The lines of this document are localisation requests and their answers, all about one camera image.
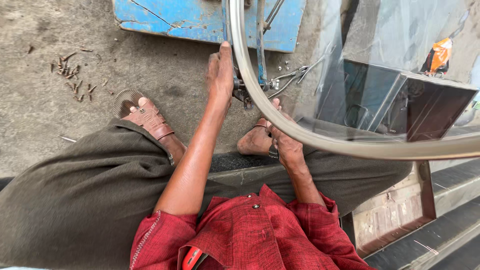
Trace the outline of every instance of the peeling blue paint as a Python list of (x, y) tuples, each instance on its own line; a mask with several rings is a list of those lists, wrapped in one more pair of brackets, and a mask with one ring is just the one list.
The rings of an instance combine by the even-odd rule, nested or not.
[[(265, 18), (276, 0), (266, 0)], [(306, 0), (285, 0), (264, 49), (293, 52)], [(208, 0), (113, 0), (115, 16), (125, 30), (220, 44), (223, 41), (222, 7)], [(256, 48), (256, 1), (245, 9), (247, 45)]]

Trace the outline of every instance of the sandal strap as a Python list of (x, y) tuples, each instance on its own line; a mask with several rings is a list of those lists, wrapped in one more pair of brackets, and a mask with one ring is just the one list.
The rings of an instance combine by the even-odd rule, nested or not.
[(255, 124), (254, 127), (256, 126), (262, 126), (262, 127), (267, 127), (267, 119), (265, 119), (265, 116), (261, 116), (258, 122)]
[(146, 129), (156, 140), (174, 133), (173, 129), (165, 121), (165, 118), (158, 113), (158, 109), (150, 99), (148, 99), (147, 103), (140, 107), (136, 112), (122, 119), (143, 126), (143, 128)]

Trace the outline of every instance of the metal wheel rim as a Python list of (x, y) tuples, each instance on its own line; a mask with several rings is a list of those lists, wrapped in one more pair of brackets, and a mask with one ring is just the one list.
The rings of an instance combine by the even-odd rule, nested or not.
[(244, 0), (230, 0), (230, 25), (233, 49), (245, 86), (258, 109), (278, 129), (299, 142), (342, 155), (377, 160), (440, 160), (480, 156), (480, 135), (463, 135), (442, 140), (395, 143), (353, 142), (335, 139), (306, 130), (290, 122), (271, 106), (260, 88), (247, 49)]

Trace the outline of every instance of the foot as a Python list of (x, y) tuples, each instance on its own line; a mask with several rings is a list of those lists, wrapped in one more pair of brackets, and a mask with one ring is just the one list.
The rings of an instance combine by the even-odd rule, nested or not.
[[(147, 98), (140, 98), (138, 100), (139, 107), (142, 107), (147, 103)], [(130, 111), (132, 113), (136, 112), (138, 109), (136, 107), (130, 107)], [(175, 162), (174, 166), (180, 163), (180, 160), (183, 158), (183, 154), (187, 151), (187, 147), (183, 145), (183, 143), (178, 140), (174, 133), (168, 134), (164, 137), (161, 137), (158, 140), (165, 148), (172, 154), (173, 161)]]
[[(272, 101), (278, 109), (280, 100), (275, 98)], [(264, 155), (268, 156), (268, 150), (272, 145), (272, 138), (263, 126), (255, 126), (237, 142), (237, 149), (242, 155)]]

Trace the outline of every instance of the man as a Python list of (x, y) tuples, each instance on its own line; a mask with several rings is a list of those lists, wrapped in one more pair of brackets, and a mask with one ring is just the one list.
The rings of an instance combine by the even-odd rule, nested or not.
[(224, 42), (210, 57), (208, 104), (188, 149), (141, 98), (131, 115), (17, 176), (0, 193), (0, 262), (181, 269), (202, 253), (198, 269), (370, 269), (339, 214), (402, 180), (411, 163), (310, 149), (260, 119), (239, 151), (266, 155), (273, 143), (286, 170), (245, 185), (207, 180), (231, 104), (231, 65)]

